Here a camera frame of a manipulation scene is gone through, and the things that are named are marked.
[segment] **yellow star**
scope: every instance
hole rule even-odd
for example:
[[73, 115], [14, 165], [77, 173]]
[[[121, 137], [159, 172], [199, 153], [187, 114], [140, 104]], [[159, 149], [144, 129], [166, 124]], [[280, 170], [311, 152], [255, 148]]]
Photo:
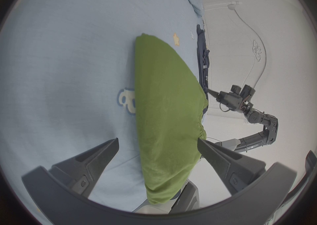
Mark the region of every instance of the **yellow star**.
[[174, 33], [173, 38], [174, 38], [174, 43], [175, 43], [175, 45], [179, 46], [179, 38], [178, 38], [178, 36], [176, 35], [176, 33]]

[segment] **green cloth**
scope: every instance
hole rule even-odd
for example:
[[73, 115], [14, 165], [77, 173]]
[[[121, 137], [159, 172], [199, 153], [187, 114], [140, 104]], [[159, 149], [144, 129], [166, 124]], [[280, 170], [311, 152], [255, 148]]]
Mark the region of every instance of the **green cloth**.
[[135, 41], [136, 124], [147, 198], [165, 203], [200, 158], [206, 95], [176, 51], [154, 36]]

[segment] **bed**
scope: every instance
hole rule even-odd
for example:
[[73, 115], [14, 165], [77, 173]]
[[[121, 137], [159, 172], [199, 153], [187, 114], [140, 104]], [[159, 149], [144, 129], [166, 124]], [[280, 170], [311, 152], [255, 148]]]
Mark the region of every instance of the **bed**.
[[0, 32], [0, 163], [21, 176], [113, 138], [120, 149], [89, 199], [133, 211], [146, 199], [135, 126], [134, 41], [168, 43], [199, 80], [196, 0], [18, 0]]

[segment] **white logo on navy garment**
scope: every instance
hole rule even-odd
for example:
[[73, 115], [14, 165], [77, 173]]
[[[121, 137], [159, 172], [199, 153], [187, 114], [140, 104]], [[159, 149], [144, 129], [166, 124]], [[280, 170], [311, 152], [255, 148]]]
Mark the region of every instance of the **white logo on navy garment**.
[[129, 114], [135, 114], [135, 94], [133, 88], [121, 89], [117, 95], [117, 103], [119, 106], [126, 108]]

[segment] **gray vent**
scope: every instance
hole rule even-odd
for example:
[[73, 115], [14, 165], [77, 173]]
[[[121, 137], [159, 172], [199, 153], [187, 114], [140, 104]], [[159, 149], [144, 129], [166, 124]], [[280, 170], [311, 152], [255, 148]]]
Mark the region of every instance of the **gray vent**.
[[197, 202], [197, 197], [195, 196], [191, 202], [191, 204], [189, 205], [189, 207], [187, 208], [186, 212], [189, 212], [193, 209], [195, 203]]

